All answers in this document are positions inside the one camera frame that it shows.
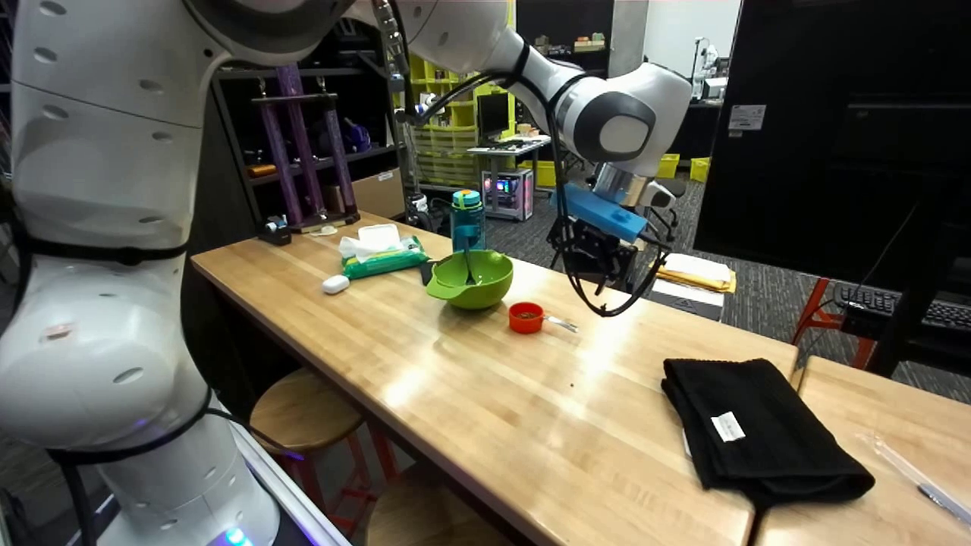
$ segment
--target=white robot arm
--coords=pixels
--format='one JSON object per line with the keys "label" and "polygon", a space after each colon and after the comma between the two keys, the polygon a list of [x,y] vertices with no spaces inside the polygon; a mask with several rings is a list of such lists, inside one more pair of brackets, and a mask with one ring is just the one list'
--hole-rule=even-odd
{"label": "white robot arm", "polygon": [[[605,202],[642,201],[689,85],[652,65],[574,80],[506,27],[506,2],[402,3],[412,49],[455,72],[521,65],[545,100],[515,93],[545,129],[610,162]],[[21,0],[13,73],[13,194],[23,298],[0,338],[0,428],[97,464],[121,513],[100,544],[272,542],[273,500],[182,337],[179,291],[209,80],[230,59],[281,65],[313,50],[349,0]],[[521,55],[527,55],[522,65]]]}

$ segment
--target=green bowl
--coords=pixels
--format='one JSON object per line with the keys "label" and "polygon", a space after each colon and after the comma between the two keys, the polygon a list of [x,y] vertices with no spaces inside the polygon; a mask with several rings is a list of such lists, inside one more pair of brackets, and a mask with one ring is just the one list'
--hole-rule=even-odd
{"label": "green bowl", "polygon": [[502,300],[513,284],[513,261],[496,251],[469,251],[477,283],[466,285],[465,253],[457,252],[431,268],[425,291],[460,309],[485,309]]}

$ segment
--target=computer monitor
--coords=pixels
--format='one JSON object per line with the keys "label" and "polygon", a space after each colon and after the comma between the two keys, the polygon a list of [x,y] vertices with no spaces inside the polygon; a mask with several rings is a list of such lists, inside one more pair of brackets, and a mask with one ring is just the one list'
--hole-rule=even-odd
{"label": "computer monitor", "polygon": [[479,96],[479,133],[484,139],[498,136],[509,128],[509,95],[492,93]]}
{"label": "computer monitor", "polygon": [[743,3],[694,248],[858,283],[899,229],[867,285],[903,290],[969,207],[967,36],[961,0]]}

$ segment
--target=gray carpet floor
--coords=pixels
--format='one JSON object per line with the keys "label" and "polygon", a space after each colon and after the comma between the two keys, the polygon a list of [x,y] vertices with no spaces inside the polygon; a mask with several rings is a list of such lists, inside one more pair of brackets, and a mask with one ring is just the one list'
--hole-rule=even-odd
{"label": "gray carpet floor", "polygon": [[[673,244],[675,252],[712,259],[735,271],[738,288],[725,298],[722,322],[788,343],[816,278],[788,269],[695,251],[692,242],[703,194],[703,184],[688,181],[686,194],[675,205],[680,220],[676,228],[677,240]],[[549,267],[553,252],[546,236],[555,218],[556,210],[548,195],[537,193],[534,214],[528,221],[487,221],[488,245],[508,256]],[[561,262],[557,269],[562,270]],[[647,271],[647,264],[641,260],[637,269],[635,278],[639,282]],[[828,310],[838,311],[835,307]],[[816,355],[847,364],[856,352],[856,338],[837,330],[810,330],[803,335],[800,350],[802,361],[809,355]],[[966,377],[918,363],[902,362],[893,379],[971,404],[971,379]]]}

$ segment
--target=wooden table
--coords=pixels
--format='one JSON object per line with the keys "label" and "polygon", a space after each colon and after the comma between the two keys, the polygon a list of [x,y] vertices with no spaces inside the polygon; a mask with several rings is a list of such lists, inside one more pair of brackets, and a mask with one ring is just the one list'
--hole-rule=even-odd
{"label": "wooden table", "polygon": [[877,484],[845,505],[776,508],[757,544],[968,544],[971,530],[932,503],[858,434],[887,445],[965,505],[971,503],[971,406],[822,358],[810,358],[800,394]]}
{"label": "wooden table", "polygon": [[[497,308],[459,312],[425,294],[416,269],[352,281],[341,235],[285,247],[243,241],[195,266],[322,375],[540,544],[744,544],[740,495],[704,492],[678,416],[661,392],[665,358],[768,358],[788,377],[796,349],[642,300],[620,317],[587,310],[565,276],[514,260]],[[449,239],[416,234],[433,258]],[[588,293],[592,295],[592,286]],[[605,290],[616,304],[626,294]],[[523,336],[507,305],[530,300],[580,327]]]}

